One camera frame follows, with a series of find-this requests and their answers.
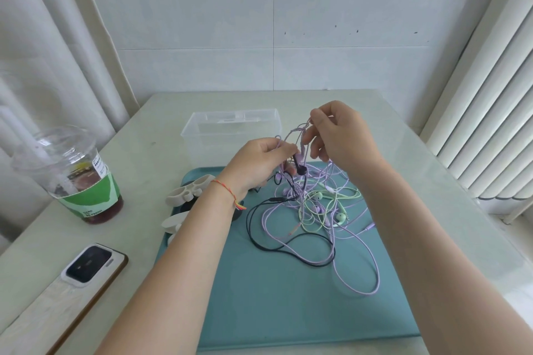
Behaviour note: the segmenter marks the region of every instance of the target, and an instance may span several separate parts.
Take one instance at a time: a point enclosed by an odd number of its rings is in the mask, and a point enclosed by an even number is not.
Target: plastic cup
[[[12,168],[30,176],[52,197],[88,224],[101,224],[124,205],[118,185],[95,147],[96,138],[73,125],[33,135],[15,150]]]

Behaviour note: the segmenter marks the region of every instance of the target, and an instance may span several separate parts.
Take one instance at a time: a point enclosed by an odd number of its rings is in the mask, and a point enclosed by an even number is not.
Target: plastic container
[[[225,166],[250,139],[280,135],[275,108],[193,113],[181,132],[194,167]]]
[[[67,125],[33,136],[20,145],[12,168],[33,178],[52,197],[89,224],[101,224],[123,207],[120,190],[87,130]]]

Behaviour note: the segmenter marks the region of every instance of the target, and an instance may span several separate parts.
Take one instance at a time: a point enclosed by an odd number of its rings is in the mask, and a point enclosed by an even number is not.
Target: teal tray
[[[321,167],[323,163],[313,162],[313,165]],[[191,170],[183,177],[182,184],[204,174],[216,176],[221,170],[222,167]],[[342,179],[336,177],[339,184]],[[249,192],[245,206],[252,208],[273,196],[275,188],[270,181],[259,192]],[[259,237],[260,243],[273,246],[271,240],[264,237],[259,224],[268,206],[263,208],[256,212],[252,233]],[[365,208],[366,204],[361,201],[346,211],[352,219]],[[199,351],[419,335],[376,228],[361,237],[376,257],[381,285],[375,295],[361,296],[338,280],[331,265],[313,268],[289,255],[256,249],[246,233],[247,212],[231,224],[211,291]],[[357,232],[371,222],[367,211],[349,229]],[[268,223],[269,230],[277,236],[286,235],[295,225],[296,211],[282,207]],[[167,248],[169,236],[165,233],[156,259]],[[292,247],[314,261],[328,253],[328,244],[316,237],[297,239]],[[335,262],[343,279],[359,291],[371,291],[376,274],[368,251],[354,238],[337,240],[335,247]]]

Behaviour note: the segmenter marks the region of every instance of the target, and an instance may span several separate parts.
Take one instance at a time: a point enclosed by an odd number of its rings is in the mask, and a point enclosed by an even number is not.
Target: white sticker label
[[[104,178],[109,173],[109,169],[106,164],[103,162],[99,154],[93,159],[93,167],[97,171],[100,178]]]

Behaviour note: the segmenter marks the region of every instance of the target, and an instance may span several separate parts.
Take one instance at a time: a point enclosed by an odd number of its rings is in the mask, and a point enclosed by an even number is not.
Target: forearm
[[[112,327],[98,354],[194,354],[235,207],[211,183]]]
[[[350,178],[367,202],[432,355],[530,353],[531,329],[402,177],[380,163]]]

